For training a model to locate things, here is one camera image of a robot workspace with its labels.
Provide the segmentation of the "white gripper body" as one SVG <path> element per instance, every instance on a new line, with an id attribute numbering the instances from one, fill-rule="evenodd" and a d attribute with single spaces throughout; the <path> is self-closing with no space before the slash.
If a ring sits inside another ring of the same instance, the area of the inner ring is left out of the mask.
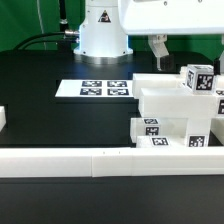
<path id="1" fill-rule="evenodd" d="M 224 34 L 224 0 L 118 0 L 128 35 Z"/>

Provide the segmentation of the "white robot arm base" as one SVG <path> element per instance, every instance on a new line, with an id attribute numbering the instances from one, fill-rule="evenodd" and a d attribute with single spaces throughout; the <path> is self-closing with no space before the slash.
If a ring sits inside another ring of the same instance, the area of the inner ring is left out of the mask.
<path id="1" fill-rule="evenodd" d="M 132 59 L 128 36 L 119 22 L 118 0 L 85 0 L 75 59 L 90 64 L 118 64 Z"/>

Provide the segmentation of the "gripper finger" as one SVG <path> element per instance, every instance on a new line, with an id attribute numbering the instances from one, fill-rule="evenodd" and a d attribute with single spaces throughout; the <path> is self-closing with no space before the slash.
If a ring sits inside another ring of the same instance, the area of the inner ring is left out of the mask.
<path id="1" fill-rule="evenodd" d="M 156 57 L 159 71 L 170 71 L 174 66 L 174 56 L 168 52 L 165 45 L 166 41 L 167 36 L 164 34 L 148 36 L 148 44 Z"/>

